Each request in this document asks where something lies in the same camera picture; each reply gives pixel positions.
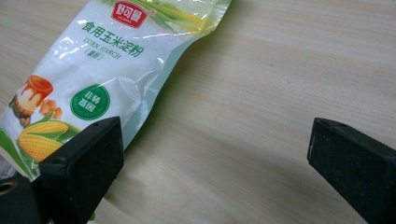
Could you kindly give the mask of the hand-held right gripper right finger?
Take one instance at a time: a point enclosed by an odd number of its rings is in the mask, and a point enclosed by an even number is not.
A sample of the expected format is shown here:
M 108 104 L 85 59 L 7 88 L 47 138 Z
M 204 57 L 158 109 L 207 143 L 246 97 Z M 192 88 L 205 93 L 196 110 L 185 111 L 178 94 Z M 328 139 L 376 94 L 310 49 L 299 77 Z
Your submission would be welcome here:
M 307 160 L 368 224 L 396 224 L 396 149 L 316 118 Z

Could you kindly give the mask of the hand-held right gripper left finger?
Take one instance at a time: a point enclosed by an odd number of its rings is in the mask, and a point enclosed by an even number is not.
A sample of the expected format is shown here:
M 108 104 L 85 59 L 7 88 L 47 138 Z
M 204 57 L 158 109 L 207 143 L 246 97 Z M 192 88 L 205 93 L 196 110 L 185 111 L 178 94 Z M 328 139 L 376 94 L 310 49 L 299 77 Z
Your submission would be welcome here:
M 39 163 L 45 219 L 87 224 L 123 164 L 120 118 L 89 125 Z

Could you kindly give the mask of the white corn starch bag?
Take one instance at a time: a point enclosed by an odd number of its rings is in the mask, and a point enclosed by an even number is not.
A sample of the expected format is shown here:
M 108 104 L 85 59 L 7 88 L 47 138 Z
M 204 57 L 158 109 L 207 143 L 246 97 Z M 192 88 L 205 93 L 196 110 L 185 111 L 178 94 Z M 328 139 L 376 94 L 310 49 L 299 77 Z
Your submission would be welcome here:
M 38 164 L 94 122 L 120 118 L 129 145 L 186 48 L 232 0 L 91 0 L 0 116 L 0 156 L 35 179 Z

